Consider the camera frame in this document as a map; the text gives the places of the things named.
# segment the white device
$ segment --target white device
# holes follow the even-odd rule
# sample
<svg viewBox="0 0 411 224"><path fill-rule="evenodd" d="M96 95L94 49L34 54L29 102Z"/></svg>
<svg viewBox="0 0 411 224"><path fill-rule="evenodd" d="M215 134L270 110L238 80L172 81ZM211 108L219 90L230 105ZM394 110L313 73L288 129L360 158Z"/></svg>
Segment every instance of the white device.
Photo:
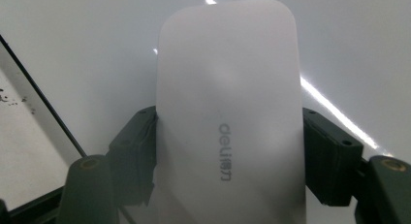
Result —
<svg viewBox="0 0 411 224"><path fill-rule="evenodd" d="M293 15L274 0L187 8L164 24L160 224L305 223Z"/></svg>

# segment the white surface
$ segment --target white surface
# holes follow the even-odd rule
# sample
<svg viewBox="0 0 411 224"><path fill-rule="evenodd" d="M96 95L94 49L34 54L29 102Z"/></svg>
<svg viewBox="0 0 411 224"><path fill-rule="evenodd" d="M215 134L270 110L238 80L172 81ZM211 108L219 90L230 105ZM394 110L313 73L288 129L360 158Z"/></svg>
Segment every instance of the white surface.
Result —
<svg viewBox="0 0 411 224"><path fill-rule="evenodd" d="M0 198L9 210L61 187L79 154L0 45Z"/></svg>
<svg viewBox="0 0 411 224"><path fill-rule="evenodd" d="M162 23L184 7L226 1L0 0L0 33L87 153L105 153L155 103ZM365 157L410 162L411 0L279 1L297 22L303 104L362 136ZM328 213L314 202L308 223L354 223Z"/></svg>
<svg viewBox="0 0 411 224"><path fill-rule="evenodd" d="M159 223L305 223L297 30L287 7L184 9L163 25L158 49Z"/></svg>

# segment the bright light streak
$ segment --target bright light streak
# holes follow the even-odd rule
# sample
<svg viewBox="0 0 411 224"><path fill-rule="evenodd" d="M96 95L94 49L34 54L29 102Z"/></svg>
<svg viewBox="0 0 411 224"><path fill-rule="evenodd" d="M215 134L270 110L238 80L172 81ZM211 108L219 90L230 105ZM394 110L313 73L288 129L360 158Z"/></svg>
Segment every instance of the bright light streak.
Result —
<svg viewBox="0 0 411 224"><path fill-rule="evenodd" d="M315 100L317 100L318 103L328 109L345 127L354 133L354 135L363 140L373 149L377 150L379 153L393 157L391 153L389 153L386 149L381 148L366 132L360 129L360 127L358 127L352 120L343 114L335 105L333 105L330 100L328 100L323 94L321 94L320 91L317 90L317 88L315 88L305 78L301 77L300 79L302 88L305 89Z"/></svg>
<svg viewBox="0 0 411 224"><path fill-rule="evenodd" d="M205 0L205 2L208 4L208 5L213 5L213 4L216 4L217 2L215 2L214 0Z"/></svg>

